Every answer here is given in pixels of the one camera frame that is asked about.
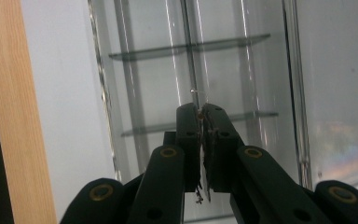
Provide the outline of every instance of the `transparent glass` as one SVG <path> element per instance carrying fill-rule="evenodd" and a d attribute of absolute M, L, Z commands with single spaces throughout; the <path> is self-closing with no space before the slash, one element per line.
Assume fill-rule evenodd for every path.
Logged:
<path fill-rule="evenodd" d="M 245 144 L 268 150 L 298 181 L 281 1 L 92 4 L 122 182 L 145 170 L 164 132 L 175 130 L 176 108 L 190 102 L 225 108 Z M 235 223 L 228 198 L 213 193 L 211 203 L 197 204 L 187 193 L 185 220 Z"/>
<path fill-rule="evenodd" d="M 358 184 L 358 2 L 297 1 L 312 181 Z"/>

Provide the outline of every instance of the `white wall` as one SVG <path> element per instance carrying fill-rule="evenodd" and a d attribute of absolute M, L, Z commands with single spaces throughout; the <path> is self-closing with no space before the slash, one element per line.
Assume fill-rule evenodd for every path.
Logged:
<path fill-rule="evenodd" d="M 312 179 L 358 182 L 358 1 L 297 1 Z"/>
<path fill-rule="evenodd" d="M 21 2 L 60 220 L 81 188 L 114 176 L 86 0 Z"/>

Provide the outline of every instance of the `glass door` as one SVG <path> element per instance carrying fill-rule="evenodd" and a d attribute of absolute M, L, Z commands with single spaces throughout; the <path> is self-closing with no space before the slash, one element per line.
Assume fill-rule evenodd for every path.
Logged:
<path fill-rule="evenodd" d="M 89 2 L 117 179 L 145 170 L 179 105 L 210 103 L 298 182 L 282 1 Z M 196 200 L 186 194 L 185 221 L 235 223 L 228 195 Z"/>

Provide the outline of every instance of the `wooden frame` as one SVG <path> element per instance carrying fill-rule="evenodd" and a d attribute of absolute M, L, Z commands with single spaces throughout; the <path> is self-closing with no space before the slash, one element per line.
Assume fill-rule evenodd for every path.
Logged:
<path fill-rule="evenodd" d="M 16 223 L 56 223 L 21 0 L 0 0 L 0 140 Z"/>

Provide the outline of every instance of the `brass screw insert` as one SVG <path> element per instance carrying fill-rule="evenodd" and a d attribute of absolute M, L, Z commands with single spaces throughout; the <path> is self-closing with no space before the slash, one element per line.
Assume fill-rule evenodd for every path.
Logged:
<path fill-rule="evenodd" d="M 352 192 L 347 189 L 333 186 L 328 189 L 328 192 L 335 199 L 339 200 L 342 203 L 357 203 L 357 197 Z"/>
<path fill-rule="evenodd" d="M 166 147 L 166 148 L 163 148 L 159 154 L 161 154 L 162 157 L 165 157 L 165 158 L 169 158 L 169 157 L 174 157 L 176 156 L 177 152 L 175 149 L 173 148 L 170 148 L 170 147 Z"/>
<path fill-rule="evenodd" d="M 95 201 L 100 202 L 109 198 L 113 194 L 113 187 L 108 184 L 101 184 L 89 191 L 89 197 Z"/>
<path fill-rule="evenodd" d="M 246 148 L 245 149 L 245 154 L 248 157 L 252 157 L 252 158 L 255 158 L 255 159 L 258 159 L 258 158 L 263 156 L 263 153 L 260 150 L 256 149 L 256 148 Z"/>

